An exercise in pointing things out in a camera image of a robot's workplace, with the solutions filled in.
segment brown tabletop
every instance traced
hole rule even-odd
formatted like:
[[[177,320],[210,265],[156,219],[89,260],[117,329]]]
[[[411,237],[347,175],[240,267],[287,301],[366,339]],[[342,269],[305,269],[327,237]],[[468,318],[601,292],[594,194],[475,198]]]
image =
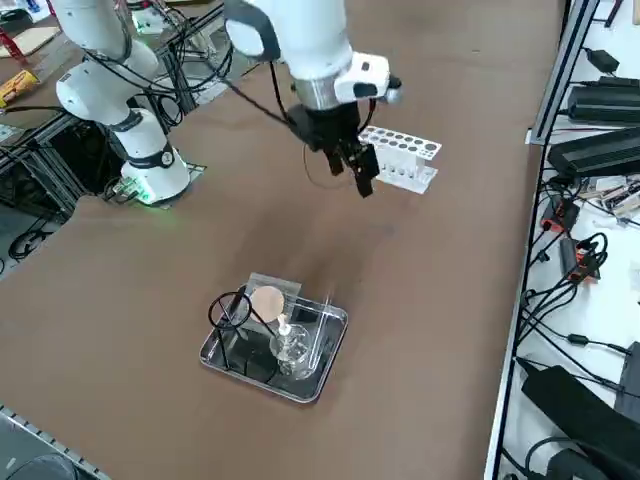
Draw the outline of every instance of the brown tabletop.
[[[560,8],[352,0],[349,14],[354,45],[406,87],[373,124],[444,145],[429,191],[317,188],[301,144],[228,92],[171,134],[209,167],[173,209],[82,199],[2,282],[0,401],[114,479],[479,478],[535,188],[524,135]],[[239,86],[276,109],[266,68]],[[343,180],[308,160],[316,181]],[[349,313],[317,404],[199,364],[209,302],[251,272]]]

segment wooden disc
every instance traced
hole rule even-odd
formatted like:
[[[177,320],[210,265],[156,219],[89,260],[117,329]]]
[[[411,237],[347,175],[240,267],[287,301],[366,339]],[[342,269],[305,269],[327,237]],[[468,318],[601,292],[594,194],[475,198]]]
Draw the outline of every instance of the wooden disc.
[[[284,295],[276,287],[256,288],[249,298],[253,309],[265,323],[273,322],[284,310]]]

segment metal tray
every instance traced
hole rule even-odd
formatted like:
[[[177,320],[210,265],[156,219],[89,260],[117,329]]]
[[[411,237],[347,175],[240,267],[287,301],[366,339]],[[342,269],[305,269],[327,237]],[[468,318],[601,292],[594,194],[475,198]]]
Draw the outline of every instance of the metal tray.
[[[280,373],[277,360],[269,350],[270,336],[251,328],[223,331],[222,340],[229,364],[226,368],[216,330],[213,329],[200,349],[200,362],[209,368],[275,393],[298,403],[318,399],[347,330],[347,313],[331,305],[288,297],[294,304],[291,323],[304,326],[314,339],[309,364],[313,373],[296,380]]]

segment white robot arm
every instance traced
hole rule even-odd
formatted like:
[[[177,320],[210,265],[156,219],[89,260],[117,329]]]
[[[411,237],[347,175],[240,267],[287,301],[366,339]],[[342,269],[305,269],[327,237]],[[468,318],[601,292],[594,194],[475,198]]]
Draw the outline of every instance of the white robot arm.
[[[353,51],[344,0],[225,0],[225,18],[237,50],[289,67],[301,102],[287,114],[294,133],[324,151],[334,175],[351,168],[360,194],[370,195],[378,162],[373,146],[358,140],[356,102],[394,103],[402,84],[386,58]]]
[[[158,60],[145,44],[131,39],[111,0],[52,0],[62,30],[85,50],[116,60],[110,66],[133,83],[119,78],[94,61],[69,70],[56,85],[61,104],[72,114],[99,122],[120,140],[127,153],[122,176],[131,178],[146,204],[179,195],[189,184],[189,171],[169,144],[157,118],[127,105],[142,89],[139,77],[153,78]]]

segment black power supply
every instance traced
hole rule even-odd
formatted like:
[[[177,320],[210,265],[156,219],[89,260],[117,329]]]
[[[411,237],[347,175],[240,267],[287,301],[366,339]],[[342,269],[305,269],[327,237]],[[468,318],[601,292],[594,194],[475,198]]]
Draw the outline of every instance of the black power supply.
[[[615,480],[640,478],[640,428],[633,420],[614,411],[560,366],[527,366],[526,371],[522,393],[569,438],[595,447],[581,445],[598,470]]]
[[[569,94],[569,120],[597,125],[639,125],[640,88],[629,85],[576,86]]]
[[[640,173],[640,128],[558,143],[549,149],[549,163],[571,178]]]
[[[540,226],[545,231],[570,232],[576,224],[579,212],[580,208],[571,200],[561,195],[554,195],[542,214]]]
[[[560,261],[562,263],[562,273],[568,275],[568,279],[573,282],[583,280],[599,280],[600,269],[594,268],[595,260],[593,254],[580,247],[580,242],[572,238],[560,240]]]
[[[613,73],[618,69],[618,66],[620,66],[620,62],[604,50],[591,50],[590,48],[584,47],[584,51],[587,52],[587,60],[589,60],[589,63],[602,73]]]

